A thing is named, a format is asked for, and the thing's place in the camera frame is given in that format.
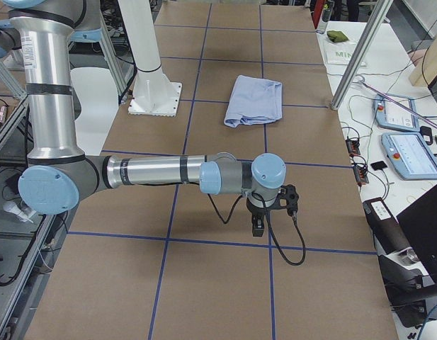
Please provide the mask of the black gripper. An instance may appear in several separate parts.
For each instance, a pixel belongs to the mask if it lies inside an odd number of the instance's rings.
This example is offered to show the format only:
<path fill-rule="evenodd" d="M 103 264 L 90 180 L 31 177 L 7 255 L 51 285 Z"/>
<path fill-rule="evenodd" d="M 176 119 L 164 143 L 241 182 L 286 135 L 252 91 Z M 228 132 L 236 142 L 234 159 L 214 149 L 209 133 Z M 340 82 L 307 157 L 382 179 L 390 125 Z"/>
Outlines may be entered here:
<path fill-rule="evenodd" d="M 266 206 L 267 211 L 265 212 L 264 208 L 261 206 L 254 205 L 250 200 L 246 201 L 246 207 L 251 213 L 251 224 L 252 224 L 252 236 L 253 237 L 262 237 L 265 226 L 264 219 L 270 220 L 267 215 L 270 215 L 269 211 L 275 206 L 275 204 L 271 204 Z"/>

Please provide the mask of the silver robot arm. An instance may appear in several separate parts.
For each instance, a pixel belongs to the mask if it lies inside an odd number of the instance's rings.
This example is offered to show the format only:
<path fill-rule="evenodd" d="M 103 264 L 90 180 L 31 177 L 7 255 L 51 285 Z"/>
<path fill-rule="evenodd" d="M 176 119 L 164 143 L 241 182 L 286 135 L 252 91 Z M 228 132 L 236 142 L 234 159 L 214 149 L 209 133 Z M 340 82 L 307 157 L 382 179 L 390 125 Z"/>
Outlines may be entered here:
<path fill-rule="evenodd" d="M 55 215 L 96 192 L 119 186 L 195 184 L 209 195 L 246 199 L 252 233 L 271 226 L 269 212 L 287 208 L 286 167 L 275 154 L 250 162 L 231 154 L 119 159 L 101 150 L 118 106 L 110 72 L 71 69 L 68 44 L 102 36 L 97 1 L 8 1 L 19 32 L 33 149 L 18 181 L 23 201 Z"/>

